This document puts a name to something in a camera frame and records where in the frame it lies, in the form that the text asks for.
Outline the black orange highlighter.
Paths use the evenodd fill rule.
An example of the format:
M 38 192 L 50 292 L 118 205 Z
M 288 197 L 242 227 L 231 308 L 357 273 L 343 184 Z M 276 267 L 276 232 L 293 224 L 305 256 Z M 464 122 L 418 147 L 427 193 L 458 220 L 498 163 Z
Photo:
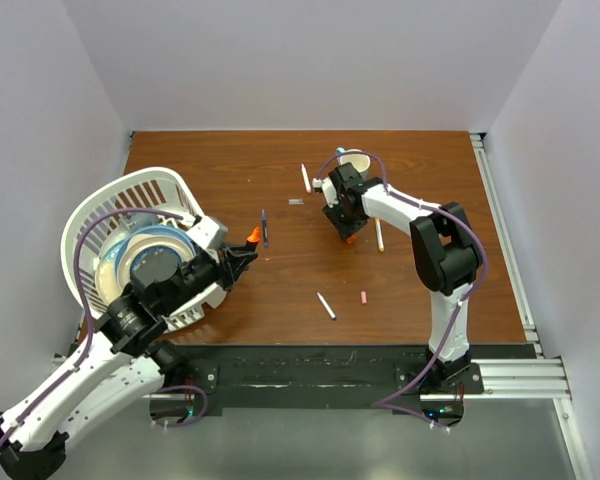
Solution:
M 246 238 L 246 243 L 251 246 L 256 246 L 260 242 L 261 228 L 255 227 L 251 234 Z

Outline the purple pen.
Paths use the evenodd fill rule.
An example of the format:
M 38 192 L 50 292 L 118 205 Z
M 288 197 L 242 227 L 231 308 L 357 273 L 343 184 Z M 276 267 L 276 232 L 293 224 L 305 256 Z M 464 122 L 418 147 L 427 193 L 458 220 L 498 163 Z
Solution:
M 264 209 L 261 210 L 261 233 L 262 233 L 262 242 L 264 248 L 269 247 L 269 233 L 268 233 L 268 221 L 267 214 Z

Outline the white yellow pen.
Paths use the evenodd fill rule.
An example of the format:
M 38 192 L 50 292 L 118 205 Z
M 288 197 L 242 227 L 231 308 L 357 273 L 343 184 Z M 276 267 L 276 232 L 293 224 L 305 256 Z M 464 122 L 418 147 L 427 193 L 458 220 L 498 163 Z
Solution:
M 379 252 L 383 253 L 385 251 L 385 245 L 384 245 L 381 221 L 379 218 L 374 219 L 374 225 L 375 225 L 375 231 L 376 231 L 378 250 L 379 250 Z

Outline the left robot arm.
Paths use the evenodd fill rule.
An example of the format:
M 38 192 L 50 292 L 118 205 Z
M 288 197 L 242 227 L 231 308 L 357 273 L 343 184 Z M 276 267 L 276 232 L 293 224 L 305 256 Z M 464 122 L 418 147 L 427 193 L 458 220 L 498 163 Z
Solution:
M 0 412 L 0 465 L 12 479 L 47 479 L 89 433 L 140 397 L 176 392 L 185 359 L 160 340 L 167 318 L 213 288 L 226 293 L 256 259 L 258 242 L 180 257 L 147 235 L 127 249 L 130 281 L 94 333 L 32 394 Z

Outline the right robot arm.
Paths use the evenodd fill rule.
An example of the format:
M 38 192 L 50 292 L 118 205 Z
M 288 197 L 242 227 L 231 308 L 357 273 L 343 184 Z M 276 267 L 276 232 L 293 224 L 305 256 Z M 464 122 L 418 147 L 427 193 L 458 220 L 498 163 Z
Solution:
M 323 213 L 341 239 L 349 239 L 371 219 L 409 236 L 416 273 L 430 293 L 431 333 L 427 363 L 398 392 L 424 383 L 436 392 L 449 392 L 471 363 L 469 298 L 488 272 L 485 248 L 463 207 L 417 199 L 382 178 L 363 178 L 349 164 L 336 167 L 323 179 L 313 179 L 311 185 L 324 196 Z

